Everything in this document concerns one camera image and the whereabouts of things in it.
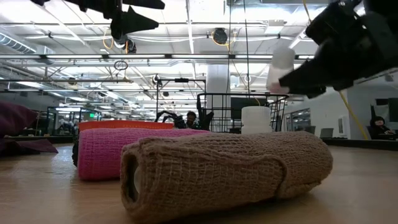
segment wooden table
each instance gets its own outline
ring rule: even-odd
[[[118,181],[79,181],[72,147],[57,149],[59,154],[0,159],[0,223],[132,223],[122,206]],[[331,176],[309,194],[179,222],[398,223],[398,152],[341,147],[331,151]]]

